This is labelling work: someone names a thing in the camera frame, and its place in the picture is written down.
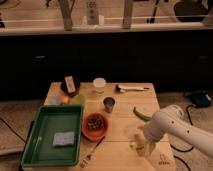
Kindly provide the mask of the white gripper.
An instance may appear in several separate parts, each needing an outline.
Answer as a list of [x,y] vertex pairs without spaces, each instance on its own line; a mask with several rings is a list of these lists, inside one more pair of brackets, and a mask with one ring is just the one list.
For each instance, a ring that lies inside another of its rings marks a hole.
[[141,156],[148,157],[154,151],[156,143],[164,138],[166,132],[152,123],[139,126],[139,129],[143,132],[144,136],[142,134],[135,134],[136,151]]

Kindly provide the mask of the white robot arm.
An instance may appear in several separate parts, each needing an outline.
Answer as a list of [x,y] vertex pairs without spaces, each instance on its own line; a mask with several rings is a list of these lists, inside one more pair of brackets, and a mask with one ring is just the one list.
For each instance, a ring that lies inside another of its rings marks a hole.
[[146,121],[143,134],[149,143],[159,142],[165,134],[171,134],[195,147],[213,159],[213,133],[201,130],[182,120],[184,112],[178,105],[169,105],[146,116],[133,108],[133,113]]

